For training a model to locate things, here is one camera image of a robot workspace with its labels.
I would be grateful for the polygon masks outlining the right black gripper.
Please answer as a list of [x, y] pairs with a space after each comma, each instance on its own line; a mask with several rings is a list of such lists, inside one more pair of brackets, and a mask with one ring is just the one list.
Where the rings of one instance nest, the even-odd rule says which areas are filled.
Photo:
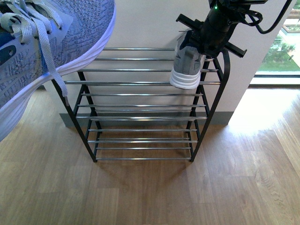
[[176, 21], [188, 26], [190, 30], [179, 43], [179, 50], [186, 46], [194, 47], [200, 54], [217, 57], [226, 49], [242, 58], [246, 50], [229, 43], [236, 26], [243, 17], [238, 11], [234, 0], [210, 0], [210, 11], [205, 19], [191, 20], [180, 14]]

